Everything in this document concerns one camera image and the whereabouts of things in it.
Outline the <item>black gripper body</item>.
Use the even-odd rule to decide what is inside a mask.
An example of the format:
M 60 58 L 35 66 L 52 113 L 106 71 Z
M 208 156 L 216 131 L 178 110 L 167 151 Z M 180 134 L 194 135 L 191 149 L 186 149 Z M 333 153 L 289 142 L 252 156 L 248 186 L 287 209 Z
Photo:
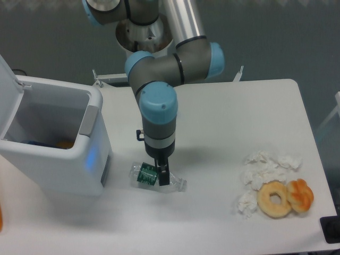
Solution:
M 147 143 L 144 144 L 146 153 L 156 160 L 158 163 L 166 163 L 168 162 L 168 158 L 175 150 L 175 142 L 171 143 L 169 146 L 165 148 L 154 148 Z

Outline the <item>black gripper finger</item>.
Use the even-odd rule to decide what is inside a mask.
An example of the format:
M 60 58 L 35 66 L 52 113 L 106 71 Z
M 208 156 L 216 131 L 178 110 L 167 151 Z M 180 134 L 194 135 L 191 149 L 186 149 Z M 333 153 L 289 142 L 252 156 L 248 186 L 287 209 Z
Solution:
M 155 166 L 157 168 L 158 180 L 160 186 L 166 186 L 170 183 L 170 171 L 168 159 L 155 159 Z

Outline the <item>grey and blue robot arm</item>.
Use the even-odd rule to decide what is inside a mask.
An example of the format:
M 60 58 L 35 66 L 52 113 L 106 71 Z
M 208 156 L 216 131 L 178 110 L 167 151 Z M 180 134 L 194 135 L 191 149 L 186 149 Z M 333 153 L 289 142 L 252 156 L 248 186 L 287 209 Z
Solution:
M 159 185 L 170 183 L 178 110 L 175 87 L 215 77 L 225 68 L 218 43 L 207 39 L 196 1 L 83 1 L 88 19 L 117 23 L 116 39 L 131 52 L 125 74 L 142 117 L 144 146 Z

